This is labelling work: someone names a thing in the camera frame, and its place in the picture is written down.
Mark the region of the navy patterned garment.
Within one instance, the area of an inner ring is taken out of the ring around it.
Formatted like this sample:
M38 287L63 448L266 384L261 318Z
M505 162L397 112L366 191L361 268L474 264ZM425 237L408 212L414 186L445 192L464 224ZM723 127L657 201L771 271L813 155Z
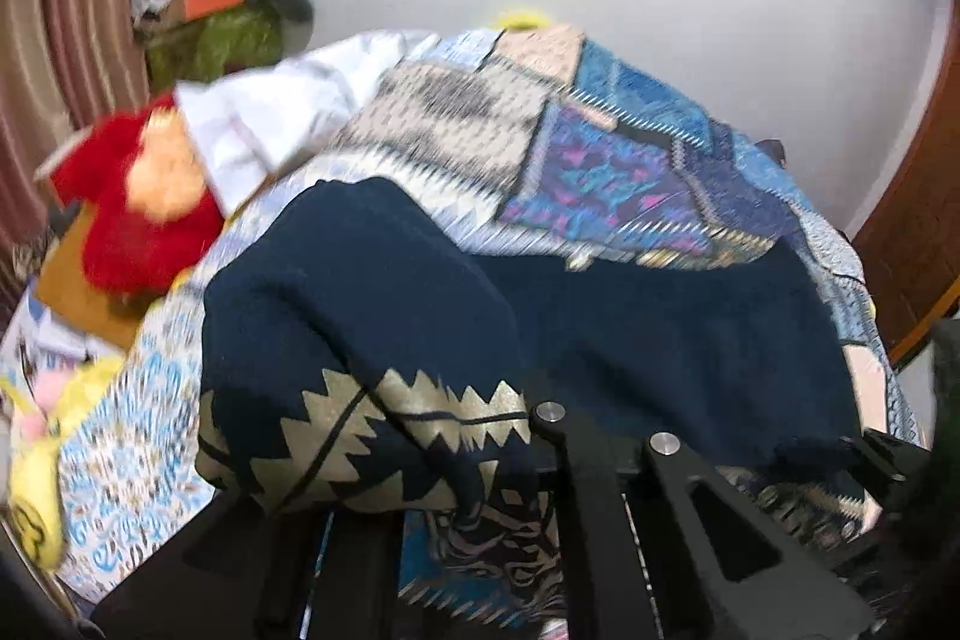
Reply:
M669 432L750 491L850 498L861 429L827 305L786 242L708 271L460 248L394 182L298 195L203 294L197 471L267 512L418 510L409 546L563 606L534 484L537 390L635 440Z

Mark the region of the clothes pile with orange box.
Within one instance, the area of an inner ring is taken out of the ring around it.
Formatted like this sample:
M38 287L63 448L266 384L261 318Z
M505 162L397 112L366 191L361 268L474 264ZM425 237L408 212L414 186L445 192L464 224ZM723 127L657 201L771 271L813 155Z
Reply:
M155 96L179 81L212 83L278 64L285 32L309 32L314 16L313 0L130 0Z

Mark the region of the yellow plush toy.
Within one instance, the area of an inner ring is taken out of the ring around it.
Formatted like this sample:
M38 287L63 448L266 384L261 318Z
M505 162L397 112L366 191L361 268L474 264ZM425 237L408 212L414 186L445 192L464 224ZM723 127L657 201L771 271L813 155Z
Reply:
M104 356L75 369L50 370L39 375L52 386L41 398L2 375L2 398L13 403L20 422L8 471L8 513L21 549L39 569L52 572L64 557L60 448L93 413L122 365L122 356Z

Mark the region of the red plush toy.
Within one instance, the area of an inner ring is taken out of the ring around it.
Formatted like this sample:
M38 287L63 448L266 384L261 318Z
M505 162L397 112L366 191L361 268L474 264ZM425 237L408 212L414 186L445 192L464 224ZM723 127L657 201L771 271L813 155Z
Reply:
M93 209L83 275L109 294L167 291L223 229L172 94L99 120L53 166L49 184L62 205Z

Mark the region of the blue patchwork bedspread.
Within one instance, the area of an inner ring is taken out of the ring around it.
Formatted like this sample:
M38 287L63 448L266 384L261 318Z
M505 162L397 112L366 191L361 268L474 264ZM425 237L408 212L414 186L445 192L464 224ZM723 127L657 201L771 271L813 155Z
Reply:
M918 442L916 417L890 367L866 271L770 148L566 26L474 29L439 37L387 71L376 96L309 158L223 216L218 239L145 313L103 399L60 448L61 576L106 598L221 494L197 471L203 294L303 191L322 182L394 182L460 248L551 255L573 271L597 260L708 271L753 262L786 242L835 324L861 432ZM799 539L830 549L874 523L856 487L750 491ZM528 615L496 581L464 576L409 546L402 591L470 619L517 626Z

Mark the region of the white pillow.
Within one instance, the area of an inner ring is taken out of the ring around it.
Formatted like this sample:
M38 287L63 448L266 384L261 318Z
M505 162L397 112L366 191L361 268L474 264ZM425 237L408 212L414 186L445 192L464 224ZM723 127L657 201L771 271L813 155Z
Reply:
M319 151L376 96L387 71L438 42L415 29L363 32L208 85L178 83L172 97L220 213L233 216Z

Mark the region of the striped maroon curtain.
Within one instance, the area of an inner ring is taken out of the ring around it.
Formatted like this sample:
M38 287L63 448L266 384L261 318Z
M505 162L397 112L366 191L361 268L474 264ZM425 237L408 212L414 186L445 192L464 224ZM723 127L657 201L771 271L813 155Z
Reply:
M78 130L148 97L130 0L2 0L2 242L34 236L32 175Z

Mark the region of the wooden door frame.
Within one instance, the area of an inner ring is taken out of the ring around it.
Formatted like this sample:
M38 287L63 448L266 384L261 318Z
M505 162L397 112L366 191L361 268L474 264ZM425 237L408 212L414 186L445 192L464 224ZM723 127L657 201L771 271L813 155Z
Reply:
M854 237L893 364L916 353L958 304L958 18L923 120L890 185Z

